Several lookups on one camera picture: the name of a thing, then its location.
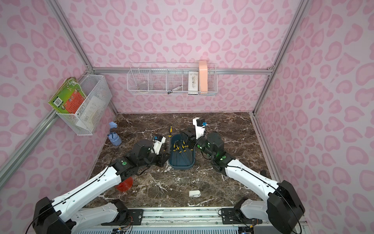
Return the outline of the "teal plastic storage box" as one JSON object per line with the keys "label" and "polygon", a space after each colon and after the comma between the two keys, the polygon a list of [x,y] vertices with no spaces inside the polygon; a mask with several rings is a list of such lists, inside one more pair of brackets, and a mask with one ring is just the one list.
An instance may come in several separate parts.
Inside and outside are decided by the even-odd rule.
{"label": "teal plastic storage box", "polygon": [[171,137],[169,154],[168,163],[175,170],[189,170],[195,164],[195,151],[188,147],[180,134]]}

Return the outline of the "yellow black file tool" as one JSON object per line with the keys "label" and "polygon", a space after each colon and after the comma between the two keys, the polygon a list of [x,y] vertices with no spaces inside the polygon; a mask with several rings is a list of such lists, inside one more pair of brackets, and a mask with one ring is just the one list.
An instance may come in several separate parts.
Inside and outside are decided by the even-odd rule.
{"label": "yellow black file tool", "polygon": [[171,154],[171,137],[172,137],[172,125],[169,127],[169,134],[168,134],[169,140],[168,140],[168,153]]}

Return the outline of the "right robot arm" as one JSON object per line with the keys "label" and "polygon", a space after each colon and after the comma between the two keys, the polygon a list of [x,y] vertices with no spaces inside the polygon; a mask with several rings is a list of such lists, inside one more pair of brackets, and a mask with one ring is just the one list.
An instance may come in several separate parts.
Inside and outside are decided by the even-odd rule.
{"label": "right robot arm", "polygon": [[296,233],[305,208],[290,182],[277,182],[245,166],[225,150],[225,143],[217,132],[206,136],[196,136],[187,130],[180,133],[190,149],[208,156],[216,172],[241,183],[265,202],[265,205],[256,205],[249,199],[239,202],[236,209],[241,215],[268,221],[282,234]]}

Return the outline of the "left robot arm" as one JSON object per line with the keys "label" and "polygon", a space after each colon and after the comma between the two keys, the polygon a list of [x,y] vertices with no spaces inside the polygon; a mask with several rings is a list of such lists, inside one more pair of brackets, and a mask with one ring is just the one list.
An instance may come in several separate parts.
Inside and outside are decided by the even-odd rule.
{"label": "left robot arm", "polygon": [[82,210],[96,197],[152,166],[162,167],[168,159],[166,138],[141,139],[124,156],[77,188],[54,199],[44,197],[35,205],[29,224],[37,234],[73,234],[96,226],[131,226],[134,218],[119,199],[97,208]]}

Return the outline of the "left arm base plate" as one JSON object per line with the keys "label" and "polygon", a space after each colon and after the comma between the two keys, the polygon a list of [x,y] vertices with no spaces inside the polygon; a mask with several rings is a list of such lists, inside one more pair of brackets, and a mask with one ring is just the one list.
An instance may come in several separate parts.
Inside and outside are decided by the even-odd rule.
{"label": "left arm base plate", "polygon": [[101,226],[139,226],[142,223],[144,210],[129,209],[121,211],[112,222],[102,223]]}

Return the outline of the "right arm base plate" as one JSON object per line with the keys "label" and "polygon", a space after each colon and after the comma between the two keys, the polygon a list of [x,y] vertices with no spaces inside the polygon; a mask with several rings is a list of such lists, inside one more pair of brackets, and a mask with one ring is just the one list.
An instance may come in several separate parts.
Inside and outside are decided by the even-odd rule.
{"label": "right arm base plate", "polygon": [[221,208],[218,211],[218,215],[222,218],[223,224],[258,225],[263,223],[261,219],[245,217],[239,210],[234,208]]}

